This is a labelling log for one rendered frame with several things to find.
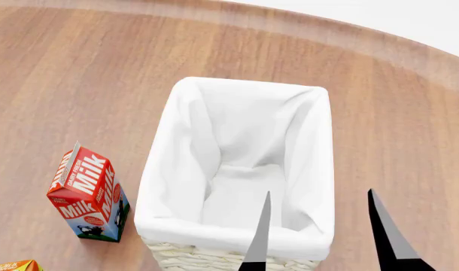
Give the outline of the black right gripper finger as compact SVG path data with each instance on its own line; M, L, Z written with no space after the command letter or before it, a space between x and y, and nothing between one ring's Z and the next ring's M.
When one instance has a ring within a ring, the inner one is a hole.
M266 271L270 218L271 196L268 191L254 238L238 271Z
M369 219L381 271L436 271L398 230L373 189L367 192Z

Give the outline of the red milk carton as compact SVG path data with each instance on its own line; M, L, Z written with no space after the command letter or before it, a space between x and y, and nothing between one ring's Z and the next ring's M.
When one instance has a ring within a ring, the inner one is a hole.
M108 158L77 142L63 155L47 198L78 238L121 240L130 204Z

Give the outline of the orange juice carton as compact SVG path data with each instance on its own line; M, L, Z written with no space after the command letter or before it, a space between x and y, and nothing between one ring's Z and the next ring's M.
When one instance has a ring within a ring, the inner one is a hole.
M44 271L35 260L22 260L0 263L0 271Z

